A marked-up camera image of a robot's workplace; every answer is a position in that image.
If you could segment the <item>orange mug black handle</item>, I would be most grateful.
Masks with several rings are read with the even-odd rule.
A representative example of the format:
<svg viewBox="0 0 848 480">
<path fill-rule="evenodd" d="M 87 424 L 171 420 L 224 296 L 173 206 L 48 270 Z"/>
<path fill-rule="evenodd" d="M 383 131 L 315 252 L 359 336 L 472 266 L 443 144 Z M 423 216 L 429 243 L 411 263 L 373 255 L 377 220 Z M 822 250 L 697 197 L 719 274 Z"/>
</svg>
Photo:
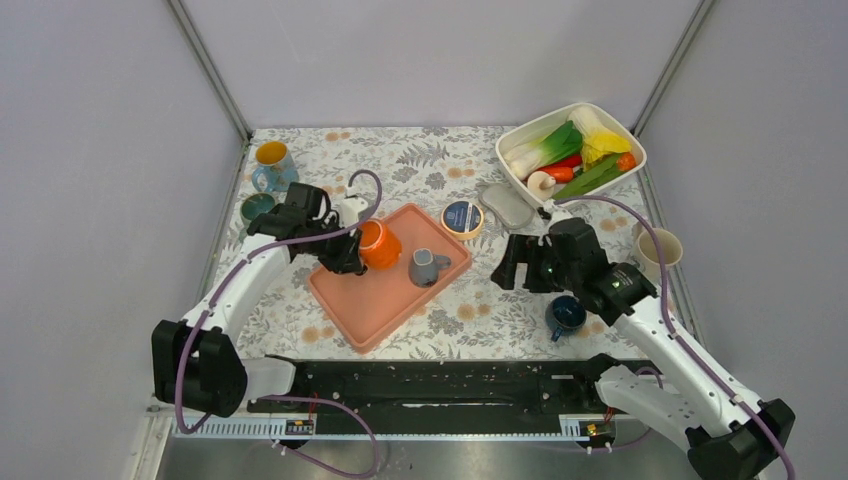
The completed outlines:
<svg viewBox="0 0 848 480">
<path fill-rule="evenodd" d="M 393 268 L 402 254 L 402 244 L 393 231 L 381 220 L 370 219 L 359 230 L 359 255 L 369 270 Z"/>
</svg>

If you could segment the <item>dark blue small mug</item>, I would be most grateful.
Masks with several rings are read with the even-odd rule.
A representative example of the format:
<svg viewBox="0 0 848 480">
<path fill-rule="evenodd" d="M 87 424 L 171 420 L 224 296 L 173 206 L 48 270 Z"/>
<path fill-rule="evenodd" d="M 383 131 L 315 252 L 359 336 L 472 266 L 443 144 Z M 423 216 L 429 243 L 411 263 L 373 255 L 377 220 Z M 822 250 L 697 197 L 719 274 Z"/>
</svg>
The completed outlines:
<svg viewBox="0 0 848 480">
<path fill-rule="evenodd" d="M 586 319 L 587 311 L 573 296 L 556 297 L 545 311 L 545 322 L 552 342 L 575 335 L 585 325 Z"/>
</svg>

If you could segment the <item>grey small mug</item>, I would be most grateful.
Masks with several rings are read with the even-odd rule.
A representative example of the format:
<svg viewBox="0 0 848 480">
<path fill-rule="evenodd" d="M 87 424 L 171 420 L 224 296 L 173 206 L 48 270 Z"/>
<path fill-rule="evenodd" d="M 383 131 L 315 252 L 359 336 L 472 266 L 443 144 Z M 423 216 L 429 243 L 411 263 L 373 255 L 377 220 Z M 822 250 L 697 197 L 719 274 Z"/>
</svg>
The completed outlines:
<svg viewBox="0 0 848 480">
<path fill-rule="evenodd" d="M 428 248 L 420 248 L 412 253 L 408 266 L 408 277 L 419 288 L 434 286 L 442 271 L 450 268 L 452 261 L 448 256 L 433 253 Z"/>
</svg>

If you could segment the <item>teal green round mug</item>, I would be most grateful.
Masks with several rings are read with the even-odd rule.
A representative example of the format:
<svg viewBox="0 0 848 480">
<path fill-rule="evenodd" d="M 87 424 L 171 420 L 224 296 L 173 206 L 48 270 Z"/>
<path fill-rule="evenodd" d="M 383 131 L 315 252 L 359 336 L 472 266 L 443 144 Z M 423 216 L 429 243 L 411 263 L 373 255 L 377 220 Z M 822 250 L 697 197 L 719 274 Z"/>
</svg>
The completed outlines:
<svg viewBox="0 0 848 480">
<path fill-rule="evenodd" d="M 269 193 L 255 193 L 248 196 L 239 208 L 242 228 L 238 240 L 243 242 L 251 222 L 263 213 L 268 213 L 277 203 L 276 198 Z"/>
</svg>

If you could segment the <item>light blue butterfly mug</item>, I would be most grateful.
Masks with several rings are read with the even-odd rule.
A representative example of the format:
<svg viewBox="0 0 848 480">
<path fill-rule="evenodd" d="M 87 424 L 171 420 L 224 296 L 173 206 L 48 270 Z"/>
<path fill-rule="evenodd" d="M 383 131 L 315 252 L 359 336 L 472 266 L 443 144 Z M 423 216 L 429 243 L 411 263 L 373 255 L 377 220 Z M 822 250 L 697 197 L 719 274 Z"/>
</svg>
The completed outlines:
<svg viewBox="0 0 848 480">
<path fill-rule="evenodd" d="M 251 182 L 261 193 L 286 192 L 299 174 L 288 146 L 279 141 L 264 143 L 255 152 L 258 162 Z"/>
</svg>

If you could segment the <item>cream floral tall mug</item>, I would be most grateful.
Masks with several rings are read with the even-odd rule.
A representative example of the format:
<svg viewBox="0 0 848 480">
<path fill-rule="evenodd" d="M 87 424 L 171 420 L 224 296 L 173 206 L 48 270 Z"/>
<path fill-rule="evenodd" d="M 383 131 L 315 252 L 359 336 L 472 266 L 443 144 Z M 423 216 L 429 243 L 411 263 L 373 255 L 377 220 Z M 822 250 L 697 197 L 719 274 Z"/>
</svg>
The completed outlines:
<svg viewBox="0 0 848 480">
<path fill-rule="evenodd" d="M 666 267 L 673 267 L 684 255 L 681 241 L 663 228 L 646 228 L 637 223 L 632 228 L 632 240 L 630 258 L 641 267 L 659 267 L 660 259 Z"/>
</svg>

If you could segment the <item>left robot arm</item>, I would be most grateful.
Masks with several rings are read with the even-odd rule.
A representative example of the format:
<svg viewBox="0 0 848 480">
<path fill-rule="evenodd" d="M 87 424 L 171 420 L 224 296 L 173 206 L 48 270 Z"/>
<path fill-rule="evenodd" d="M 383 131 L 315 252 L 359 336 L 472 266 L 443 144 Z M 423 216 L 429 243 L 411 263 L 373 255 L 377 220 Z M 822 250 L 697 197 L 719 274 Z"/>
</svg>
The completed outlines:
<svg viewBox="0 0 848 480">
<path fill-rule="evenodd" d="M 229 272 L 179 321 L 162 320 L 151 336 L 157 400 L 204 414 L 231 416 L 245 401 L 271 396 L 288 411 L 309 401 L 310 385 L 291 360 L 243 360 L 235 342 L 270 285 L 298 256 L 312 256 L 336 274 L 362 275 L 359 225 L 369 202 L 347 194 L 333 206 L 328 194 L 292 184 L 283 202 L 247 227 Z"/>
</svg>

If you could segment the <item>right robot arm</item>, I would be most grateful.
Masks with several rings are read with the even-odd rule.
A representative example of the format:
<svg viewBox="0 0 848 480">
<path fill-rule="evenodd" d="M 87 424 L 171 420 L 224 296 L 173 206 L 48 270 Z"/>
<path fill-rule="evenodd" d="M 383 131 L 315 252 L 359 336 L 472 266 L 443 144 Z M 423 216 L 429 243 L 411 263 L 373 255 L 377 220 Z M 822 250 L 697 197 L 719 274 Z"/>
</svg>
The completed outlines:
<svg viewBox="0 0 848 480">
<path fill-rule="evenodd" d="M 510 235 L 492 281 L 514 289 L 519 265 L 527 268 L 524 289 L 571 292 L 647 354 L 672 385 L 665 390 L 598 354 L 573 386 L 583 410 L 607 405 L 637 418 L 683 450 L 702 479 L 753 479 L 787 459 L 791 408 L 781 399 L 764 401 L 735 380 L 680 327 L 666 296 L 637 267 L 609 261 L 584 220 L 560 220 L 543 236 Z"/>
</svg>

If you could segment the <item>pink plastic tray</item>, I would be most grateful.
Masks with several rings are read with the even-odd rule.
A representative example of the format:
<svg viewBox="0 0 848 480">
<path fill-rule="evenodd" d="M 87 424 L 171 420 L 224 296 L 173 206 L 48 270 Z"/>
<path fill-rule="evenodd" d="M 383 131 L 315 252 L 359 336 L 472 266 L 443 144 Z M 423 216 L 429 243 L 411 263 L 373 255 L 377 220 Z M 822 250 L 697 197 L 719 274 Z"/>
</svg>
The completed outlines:
<svg viewBox="0 0 848 480">
<path fill-rule="evenodd" d="M 374 349 L 420 307 L 469 269 L 469 250 L 419 206 L 408 203 L 385 218 L 403 253 L 389 270 L 337 275 L 324 267 L 313 271 L 308 285 L 313 296 L 351 347 L 360 354 Z M 419 288 L 408 278 L 416 249 L 428 248 L 450 258 L 436 284 Z"/>
</svg>

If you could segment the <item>floral table mat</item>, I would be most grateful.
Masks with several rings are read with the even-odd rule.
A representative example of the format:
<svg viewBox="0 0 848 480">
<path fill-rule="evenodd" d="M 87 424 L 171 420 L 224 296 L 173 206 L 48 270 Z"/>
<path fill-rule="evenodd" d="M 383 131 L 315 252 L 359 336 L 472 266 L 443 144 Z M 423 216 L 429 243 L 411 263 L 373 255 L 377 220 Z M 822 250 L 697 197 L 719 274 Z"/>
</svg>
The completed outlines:
<svg viewBox="0 0 848 480">
<path fill-rule="evenodd" d="M 286 144 L 301 181 L 343 197 L 350 175 L 366 197 L 384 188 L 380 214 L 412 203 L 437 217 L 456 200 L 477 201 L 480 192 L 504 181 L 495 152 L 499 126 L 425 128 L 263 129 L 252 146 Z M 553 340 L 544 321 L 546 295 L 499 289 L 490 274 L 499 262 L 507 230 L 487 215 L 482 231 L 466 242 L 470 268 L 413 312 L 371 352 L 374 360 L 568 360 L 606 353 L 638 359 L 640 350 L 590 316 L 575 334 Z M 312 258 L 297 259 L 267 289 L 236 345 L 244 358 L 276 354 L 294 359 L 353 360 L 357 354 L 309 289 Z"/>
</svg>

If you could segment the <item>toy mushroom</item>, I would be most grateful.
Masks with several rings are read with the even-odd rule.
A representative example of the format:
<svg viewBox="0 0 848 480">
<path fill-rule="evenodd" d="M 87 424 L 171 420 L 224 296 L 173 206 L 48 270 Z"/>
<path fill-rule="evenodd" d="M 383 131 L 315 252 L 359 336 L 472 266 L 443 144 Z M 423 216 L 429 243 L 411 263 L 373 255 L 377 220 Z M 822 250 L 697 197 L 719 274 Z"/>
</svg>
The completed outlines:
<svg viewBox="0 0 848 480">
<path fill-rule="evenodd" d="M 528 191 L 541 202 L 549 200 L 554 195 L 556 185 L 553 177 L 539 171 L 530 174 L 526 181 Z"/>
</svg>

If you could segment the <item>toy bok choy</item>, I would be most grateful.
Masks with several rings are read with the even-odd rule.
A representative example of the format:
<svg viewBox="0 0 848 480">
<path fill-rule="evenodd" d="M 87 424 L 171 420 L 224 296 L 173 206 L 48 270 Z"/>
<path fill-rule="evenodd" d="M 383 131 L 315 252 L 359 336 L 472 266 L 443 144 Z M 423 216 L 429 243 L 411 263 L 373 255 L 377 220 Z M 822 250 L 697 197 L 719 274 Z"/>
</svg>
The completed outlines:
<svg viewBox="0 0 848 480">
<path fill-rule="evenodd" d="M 578 154 L 583 136 L 571 120 L 560 125 L 545 137 L 516 146 L 504 154 L 509 170 L 520 180 L 541 167 Z"/>
</svg>

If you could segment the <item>toy red chili pepper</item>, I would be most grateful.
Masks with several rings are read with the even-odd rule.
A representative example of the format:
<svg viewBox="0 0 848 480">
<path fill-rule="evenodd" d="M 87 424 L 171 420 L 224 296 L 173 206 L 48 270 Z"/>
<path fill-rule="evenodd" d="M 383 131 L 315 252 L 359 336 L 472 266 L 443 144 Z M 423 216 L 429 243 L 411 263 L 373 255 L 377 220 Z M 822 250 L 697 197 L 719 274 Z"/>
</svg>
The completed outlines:
<svg viewBox="0 0 848 480">
<path fill-rule="evenodd" d="M 566 157 L 566 158 L 552 164 L 552 167 L 576 168 L 576 167 L 580 167 L 582 165 L 582 163 L 583 163 L 583 161 L 582 161 L 581 155 L 575 154 L 575 155 L 571 155 L 569 157 Z"/>
</svg>

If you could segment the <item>toy green cucumber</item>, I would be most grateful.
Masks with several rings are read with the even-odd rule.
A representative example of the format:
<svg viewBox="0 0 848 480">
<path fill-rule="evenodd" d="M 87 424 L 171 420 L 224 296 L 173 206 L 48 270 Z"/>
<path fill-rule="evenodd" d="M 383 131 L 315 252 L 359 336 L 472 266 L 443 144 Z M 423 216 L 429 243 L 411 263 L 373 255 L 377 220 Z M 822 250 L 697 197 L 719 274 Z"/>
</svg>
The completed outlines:
<svg viewBox="0 0 848 480">
<path fill-rule="evenodd" d="M 618 166 L 621 156 L 622 154 L 618 153 L 604 157 L 600 163 L 596 164 L 588 172 L 577 176 L 557 191 L 551 197 L 551 200 L 585 195 L 618 178 L 623 174 L 623 171 Z"/>
</svg>

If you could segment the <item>white rectangular basin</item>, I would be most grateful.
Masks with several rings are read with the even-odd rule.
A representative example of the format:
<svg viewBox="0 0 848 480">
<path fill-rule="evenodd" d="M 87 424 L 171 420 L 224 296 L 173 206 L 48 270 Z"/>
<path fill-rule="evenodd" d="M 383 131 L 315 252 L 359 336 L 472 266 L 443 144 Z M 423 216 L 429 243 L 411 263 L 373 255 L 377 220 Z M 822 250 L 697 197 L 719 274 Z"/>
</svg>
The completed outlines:
<svg viewBox="0 0 848 480">
<path fill-rule="evenodd" d="M 647 163 L 635 136 L 590 103 L 567 105 L 502 134 L 495 151 L 509 182 L 534 208 L 600 194 Z"/>
</svg>

